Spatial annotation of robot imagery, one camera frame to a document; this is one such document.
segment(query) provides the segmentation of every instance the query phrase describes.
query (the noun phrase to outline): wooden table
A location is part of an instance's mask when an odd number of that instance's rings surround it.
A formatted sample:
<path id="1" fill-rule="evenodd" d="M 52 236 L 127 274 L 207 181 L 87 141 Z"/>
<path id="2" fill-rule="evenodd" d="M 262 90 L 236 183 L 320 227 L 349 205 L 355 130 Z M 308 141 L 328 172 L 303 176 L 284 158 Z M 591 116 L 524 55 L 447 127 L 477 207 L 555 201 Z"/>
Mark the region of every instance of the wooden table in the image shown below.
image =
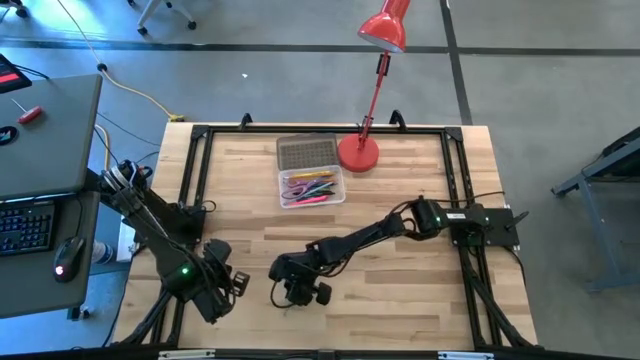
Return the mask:
<path id="1" fill-rule="evenodd" d="M 178 199 L 192 125 L 167 125 L 153 190 L 169 202 Z M 488 128 L 462 130 L 475 193 L 501 190 Z M 346 235 L 418 195 L 449 198 L 437 137 L 375 135 L 380 146 L 378 165 L 366 174 L 345 171 L 347 199 L 343 204 L 284 210 L 278 202 L 276 181 L 279 136 L 238 133 L 214 137 L 204 199 L 214 200 L 218 209 L 208 214 L 203 239 L 228 241 L 233 248 L 229 264 L 249 273 L 251 281 L 233 312 L 215 325 L 205 323 L 189 303 L 180 347 L 471 349 L 460 260 L 448 231 L 424 242 L 389 239 L 358 252 L 341 275 L 323 280 L 333 287 L 328 306 L 312 302 L 281 310 L 271 305 L 272 281 L 267 272 L 279 254 L 303 251 L 307 242 L 324 236 Z M 192 193 L 198 164 L 196 160 Z M 478 202 L 486 207 L 504 205 L 502 195 L 478 198 Z M 518 264 L 501 248 L 488 248 L 487 259 L 496 301 L 522 335 L 535 343 Z M 159 287 L 154 258 L 142 252 L 132 264 L 115 341 L 130 334 L 142 320 Z M 276 299 L 284 301 L 283 291 L 276 291 Z M 489 339 L 482 305 L 479 313 L 483 334 Z M 167 316 L 165 335 L 170 320 Z"/>

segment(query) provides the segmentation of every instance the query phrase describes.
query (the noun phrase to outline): desk lamp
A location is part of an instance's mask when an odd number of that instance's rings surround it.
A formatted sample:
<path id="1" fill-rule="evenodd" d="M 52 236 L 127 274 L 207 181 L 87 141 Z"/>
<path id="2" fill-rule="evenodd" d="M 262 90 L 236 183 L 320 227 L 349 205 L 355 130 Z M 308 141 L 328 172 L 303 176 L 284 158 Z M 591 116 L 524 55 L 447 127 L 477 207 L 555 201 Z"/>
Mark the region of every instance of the desk lamp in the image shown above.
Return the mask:
<path id="1" fill-rule="evenodd" d="M 372 16 L 358 30 L 358 35 L 384 49 L 378 62 L 378 80 L 373 93 L 369 113 L 364 118 L 362 131 L 345 136 L 338 145 L 340 164 L 352 172 L 371 170 L 378 162 L 379 149 L 375 140 L 369 138 L 369 129 L 373 123 L 373 109 L 376 106 L 382 78 L 387 75 L 391 56 L 389 52 L 402 53 L 405 50 L 405 31 L 402 19 L 407 12 L 410 0 L 385 0 L 380 13 Z"/>

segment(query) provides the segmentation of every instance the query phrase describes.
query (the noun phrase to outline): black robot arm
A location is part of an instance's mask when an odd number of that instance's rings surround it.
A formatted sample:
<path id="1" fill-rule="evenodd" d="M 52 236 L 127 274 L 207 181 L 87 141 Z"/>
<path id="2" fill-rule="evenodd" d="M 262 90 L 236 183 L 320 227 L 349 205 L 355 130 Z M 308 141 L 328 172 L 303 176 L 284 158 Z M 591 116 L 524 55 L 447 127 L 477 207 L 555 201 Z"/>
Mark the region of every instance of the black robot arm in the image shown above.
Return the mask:
<path id="1" fill-rule="evenodd" d="M 148 187 L 150 175 L 150 169 L 128 160 L 103 171 L 98 181 L 102 200 L 125 217 L 149 248 L 166 296 L 193 301 L 204 320 L 215 323 L 244 294 L 249 275 L 231 277 L 226 264 L 231 247 L 224 241 L 207 242 L 202 257 L 193 251 L 200 242 L 204 209 L 166 203 Z"/>
<path id="2" fill-rule="evenodd" d="M 410 209 L 412 218 L 403 218 Z M 286 299 L 290 305 L 308 305 L 317 294 L 322 305 L 331 299 L 331 287 L 324 283 L 315 285 L 318 277 L 338 275 L 353 254 L 391 237 L 407 236 L 416 241 L 436 237 L 442 229 L 452 225 L 464 226 L 469 232 L 481 232 L 489 219 L 480 204 L 466 209 L 444 209 L 437 202 L 420 196 L 396 206 L 384 219 L 344 237 L 328 237 L 307 244 L 306 251 L 278 256 L 271 265 L 269 278 L 275 285 L 284 280 Z M 407 229 L 405 224 L 413 227 Z"/>

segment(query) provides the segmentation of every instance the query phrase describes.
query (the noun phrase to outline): concrete floor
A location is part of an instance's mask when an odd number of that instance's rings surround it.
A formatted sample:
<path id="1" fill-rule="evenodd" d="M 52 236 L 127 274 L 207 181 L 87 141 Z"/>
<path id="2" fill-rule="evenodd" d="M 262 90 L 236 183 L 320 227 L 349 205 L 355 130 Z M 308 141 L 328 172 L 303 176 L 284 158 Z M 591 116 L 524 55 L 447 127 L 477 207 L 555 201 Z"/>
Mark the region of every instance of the concrete floor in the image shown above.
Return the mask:
<path id="1" fill-rule="evenodd" d="M 5 16 L 0 23 L 0 52 L 52 77 L 95 72 L 87 50 L 16 47 L 6 41 L 81 38 L 55 2 L 24 1 L 32 18 L 19 19 L 13 11 Z M 186 30 L 183 18 L 160 7 L 147 24 L 148 40 L 135 31 L 140 7 L 132 9 L 124 0 L 64 3 L 92 39 L 365 45 L 355 31 L 381 1 L 189 1 L 197 30 Z M 459 46 L 640 46 L 635 36 L 640 31 L 636 21 L 640 3 L 632 0 L 450 0 L 449 4 Z M 437 0 L 413 1 L 406 28 L 410 45 L 447 46 Z M 237 122 L 250 112 L 258 122 L 358 122 L 370 100 L 377 63 L 375 54 L 348 49 L 327 53 L 286 48 L 101 50 L 98 55 L 115 77 L 152 93 L 191 121 Z M 584 282 L 602 270 L 593 232 L 578 196 L 557 200 L 549 192 L 602 147 L 638 126 L 639 66 L 640 57 L 633 56 L 461 56 L 473 123 L 490 127 L 507 199 L 515 210 L 531 212 L 519 228 L 521 256 L 539 342 L 550 349 L 625 357 L 640 353 L 640 288 L 585 292 Z M 107 82 L 102 94 L 100 111 L 105 115 L 148 140 L 161 141 L 166 116 L 157 108 Z M 378 118 L 394 108 L 410 123 L 461 124 L 449 55 L 394 56 Z M 155 150 L 104 125 L 120 158 L 138 159 Z M 101 144 L 94 143 L 92 169 L 100 169 L 103 156 Z M 615 212 L 608 211 L 605 217 L 609 216 Z M 101 346 L 117 313 L 125 278 L 122 271 L 90 278 L 87 303 L 97 310 L 89 321 L 68 322 L 61 311 L 0 320 L 0 353 Z"/>

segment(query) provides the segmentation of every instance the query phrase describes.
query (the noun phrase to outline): black keyboard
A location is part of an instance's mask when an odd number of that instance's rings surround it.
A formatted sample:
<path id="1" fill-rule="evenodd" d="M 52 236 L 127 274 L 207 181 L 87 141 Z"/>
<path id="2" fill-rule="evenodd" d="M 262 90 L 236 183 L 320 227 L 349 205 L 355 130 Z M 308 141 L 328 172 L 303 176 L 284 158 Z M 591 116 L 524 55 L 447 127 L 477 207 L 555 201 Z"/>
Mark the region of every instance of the black keyboard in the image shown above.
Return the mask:
<path id="1" fill-rule="evenodd" d="M 53 200 L 0 204 L 0 256 L 51 249 Z"/>

